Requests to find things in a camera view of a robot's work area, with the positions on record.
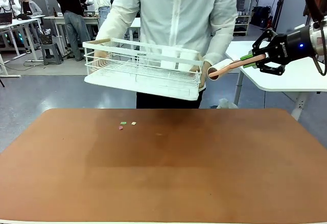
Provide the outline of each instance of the plastic stool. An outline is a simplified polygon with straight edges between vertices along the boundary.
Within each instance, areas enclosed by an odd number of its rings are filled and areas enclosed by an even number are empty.
[[[55,63],[59,65],[63,62],[63,57],[61,55],[58,44],[42,44],[41,48],[45,65],[48,65],[49,63]]]

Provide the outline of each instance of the blue jeans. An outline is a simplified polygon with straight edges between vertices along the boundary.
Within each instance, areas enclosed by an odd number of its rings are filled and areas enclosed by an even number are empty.
[[[102,26],[104,21],[107,19],[109,13],[110,13],[110,7],[108,6],[99,7],[99,27]]]
[[[81,61],[83,56],[78,48],[78,37],[81,42],[91,40],[84,18],[81,15],[77,15],[70,11],[66,11],[63,16],[66,23],[68,39],[75,55],[75,60]]]

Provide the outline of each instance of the brown table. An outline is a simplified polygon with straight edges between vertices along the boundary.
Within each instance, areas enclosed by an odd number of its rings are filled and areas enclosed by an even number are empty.
[[[282,110],[55,109],[0,155],[0,219],[323,222],[326,186]]]

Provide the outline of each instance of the drying rack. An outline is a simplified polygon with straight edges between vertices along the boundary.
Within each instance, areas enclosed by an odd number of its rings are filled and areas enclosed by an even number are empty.
[[[203,59],[196,51],[114,38],[85,42],[83,47],[87,83],[188,101],[198,99]],[[107,56],[94,58],[92,49]],[[193,66],[199,66],[200,71],[190,71]]]

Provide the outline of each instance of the black pants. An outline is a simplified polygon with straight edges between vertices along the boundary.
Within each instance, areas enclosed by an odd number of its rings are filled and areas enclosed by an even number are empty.
[[[186,101],[159,95],[136,94],[137,109],[198,109],[204,90],[199,93],[197,101]]]

